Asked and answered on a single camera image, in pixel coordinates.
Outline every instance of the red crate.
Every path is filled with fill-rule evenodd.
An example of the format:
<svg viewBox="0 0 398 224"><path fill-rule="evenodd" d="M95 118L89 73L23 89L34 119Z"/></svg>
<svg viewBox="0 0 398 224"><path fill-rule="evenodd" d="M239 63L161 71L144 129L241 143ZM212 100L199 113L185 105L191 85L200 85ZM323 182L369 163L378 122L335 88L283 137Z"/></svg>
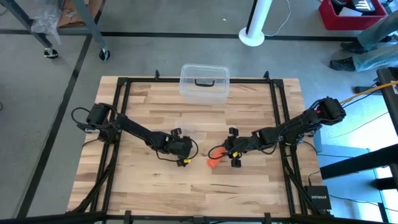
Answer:
<svg viewBox="0 0 398 224"><path fill-rule="evenodd" d="M319 7L323 24L328 30L365 30L387 16L379 0L371 0L376 8L375 16L337 16L331 0L323 0Z"/></svg>

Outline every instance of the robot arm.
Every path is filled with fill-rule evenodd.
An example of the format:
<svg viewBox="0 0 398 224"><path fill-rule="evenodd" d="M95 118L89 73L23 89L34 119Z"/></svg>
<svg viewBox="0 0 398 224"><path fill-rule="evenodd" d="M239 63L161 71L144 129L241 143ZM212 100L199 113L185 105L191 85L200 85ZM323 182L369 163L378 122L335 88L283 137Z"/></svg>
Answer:
<svg viewBox="0 0 398 224"><path fill-rule="evenodd" d="M338 100L324 98L314 104L302 114L279 125L278 127L267 127L252 132L250 137L238 137L238 130L230 128L231 136L225 140L223 146L226 149L226 156L232 159L233 167L241 167L239 158L242 154L253 150L262 151L265 154L272 154L278 142L287 145L297 144L302 141L305 133L319 130L322 125L334 125L343 120L346 113Z"/></svg>
<svg viewBox="0 0 398 224"><path fill-rule="evenodd" d="M113 111L115 114L114 121L111 123L108 120L110 111ZM101 141L115 143L120 137L120 131L123 130L143 140L147 146L156 151L157 157L159 159L162 159L159 157L159 152L163 154L176 155L178 160L172 162L177 162L178 166L185 167L190 162L190 159L195 157L197 154L196 152L194 156L189 157L194 140L190 139L188 136L181 138L180 128L171 130L171 134L161 131L150 131L140 124L130 120L126 115L118 113L113 106L107 105L105 103L94 104L91 111L89 111L86 122L87 124L77 122L77 126L82 130L98 129L98 139Z"/></svg>

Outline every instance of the white pole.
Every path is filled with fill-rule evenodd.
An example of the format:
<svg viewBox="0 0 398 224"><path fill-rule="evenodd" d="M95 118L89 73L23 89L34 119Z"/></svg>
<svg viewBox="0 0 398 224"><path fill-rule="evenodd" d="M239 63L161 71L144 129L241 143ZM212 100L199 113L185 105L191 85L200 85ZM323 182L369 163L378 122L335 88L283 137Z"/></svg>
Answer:
<svg viewBox="0 0 398 224"><path fill-rule="evenodd" d="M251 21L250 24L239 32L239 39L241 42L250 47L261 45L265 39L262 28L264 27L269 9L271 8L272 0L257 0L257 3L256 1L254 1L254 3L256 5L253 6L255 9L249 19L249 21Z"/></svg>

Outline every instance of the concrete floor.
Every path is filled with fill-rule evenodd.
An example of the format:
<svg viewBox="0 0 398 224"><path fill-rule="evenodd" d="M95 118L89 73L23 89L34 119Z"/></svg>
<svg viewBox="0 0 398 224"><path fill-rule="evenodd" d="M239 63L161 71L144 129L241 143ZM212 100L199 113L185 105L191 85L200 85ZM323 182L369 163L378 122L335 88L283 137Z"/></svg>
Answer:
<svg viewBox="0 0 398 224"><path fill-rule="evenodd" d="M316 0L290 1L292 15L279 35L352 37L358 33L326 30ZM31 5L27 1L17 2L29 11ZM241 0L108 1L99 27L102 31L237 34L246 26L251 4ZM273 34L287 12L285 1L274 1L264 32ZM0 17L0 29L22 27L8 12ZM62 45L56 46L60 58L49 60L43 58L43 48L32 36L0 35L4 46L0 52L0 102L4 105L0 111L0 168L7 171L0 174L0 218L16 214L84 39L63 36ZM236 39L106 37L105 41L112 53L111 60L100 61L98 45L91 42L31 206L31 216L65 211L85 138L71 120L70 112L77 106L89 108L93 104L103 75L153 76L158 69L164 76L178 76L185 63L224 65L229 67L232 77L261 77L268 70L272 78L299 78L306 106L325 96L345 99L353 94L352 86L369 86L376 77L375 70L351 73L328 68L331 58L349 55L340 50L338 42L267 40L260 47L249 48ZM370 104L377 108L370 110ZM383 99L370 96L348 108L343 123L322 129L322 143L383 147L371 138L358 146L353 136L333 137L385 111ZM391 122L388 116L382 121L383 124L377 124ZM389 129L381 132L391 136ZM369 219L358 210L378 211L372 205L363 208L354 202L332 202L339 217Z"/></svg>

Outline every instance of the wooden tabletop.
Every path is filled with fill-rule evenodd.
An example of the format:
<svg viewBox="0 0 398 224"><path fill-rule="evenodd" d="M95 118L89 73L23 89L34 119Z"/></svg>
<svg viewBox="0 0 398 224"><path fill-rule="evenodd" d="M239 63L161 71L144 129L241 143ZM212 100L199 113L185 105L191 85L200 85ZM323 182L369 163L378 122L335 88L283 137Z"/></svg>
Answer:
<svg viewBox="0 0 398 224"><path fill-rule="evenodd" d="M102 77L97 103L112 103L117 79ZM293 118L305 109L300 83L298 79L284 79L284 83ZM240 136L249 136L253 130L275 126L269 85L231 84L226 104L207 106L186 103L178 83L133 83L126 115L153 131L169 133L171 129L182 128L184 135L196 140L199 153L188 166L177 167L174 162L158 160L142 140L123 132L109 214L122 215L131 210L135 215L263 217L269 212L272 217L290 216L279 148L270 156L259 151L245 154L242 168L232 168L228 158L215 169L206 163L207 152L223 143L229 127L238 128ZM97 134L88 134L86 141L96 137ZM102 147L103 143L97 141L83 148L69 210L94 186ZM307 144L298 146L297 155L305 185L308 175L319 171L317 156ZM173 155L160 157L175 159ZM311 181L322 184L319 174L312 175ZM293 184L292 188L296 211L300 212Z"/></svg>

